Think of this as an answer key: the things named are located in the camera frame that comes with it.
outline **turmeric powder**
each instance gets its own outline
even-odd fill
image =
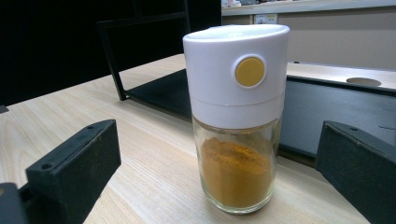
[[[201,161],[207,192],[222,205],[245,208],[267,197],[271,163],[257,151],[213,137],[203,142]]]

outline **light wood tabletop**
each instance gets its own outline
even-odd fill
[[[317,69],[298,66],[292,64],[289,71],[304,76],[305,70],[309,77]],[[131,89],[183,68],[184,56],[176,55],[120,75],[125,89]],[[374,78],[396,89],[396,73]],[[116,120],[122,165],[86,223],[368,222],[320,173],[281,157],[274,196],[263,209],[245,216],[220,211],[201,189],[191,124],[120,101],[111,76],[7,108],[0,114],[0,183],[19,188],[26,183],[24,170],[67,138],[92,123]]]

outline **glass bottom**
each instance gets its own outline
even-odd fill
[[[212,202],[217,208],[223,210],[226,213],[230,213],[233,215],[245,215],[245,214],[249,214],[252,212],[255,212],[261,208],[263,208],[271,199],[272,195],[273,195],[273,190],[270,189],[270,192],[268,193],[267,197],[265,197],[261,202],[250,206],[250,207],[244,207],[244,208],[235,208],[235,207],[229,207],[229,206],[224,206],[221,203],[218,203],[208,192],[207,190],[205,190],[205,195],[206,198]]]

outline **round hole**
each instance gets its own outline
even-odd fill
[[[363,86],[380,86],[382,83],[375,79],[370,79],[367,77],[351,77],[346,80],[347,83],[359,84]]]
[[[48,170],[50,168],[52,168],[52,164],[51,163],[45,163],[45,164],[41,165],[41,169],[42,170]]]

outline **glass jar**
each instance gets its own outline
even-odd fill
[[[271,198],[281,119],[247,129],[219,129],[192,119],[202,188],[231,214],[262,208]]]

